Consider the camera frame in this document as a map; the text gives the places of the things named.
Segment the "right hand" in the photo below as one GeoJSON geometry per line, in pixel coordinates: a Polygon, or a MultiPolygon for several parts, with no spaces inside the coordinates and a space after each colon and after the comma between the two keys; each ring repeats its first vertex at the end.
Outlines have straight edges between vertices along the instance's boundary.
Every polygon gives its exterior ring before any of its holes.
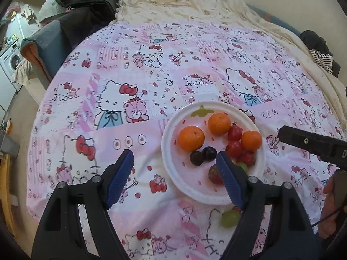
{"type": "MultiPolygon", "coordinates": [[[[321,211],[321,219],[326,218],[329,214],[333,213],[337,207],[334,200],[334,179],[331,177],[324,188],[325,204],[321,211]]],[[[327,239],[336,231],[336,219],[337,214],[330,216],[325,221],[318,225],[318,235],[327,239]]]]}

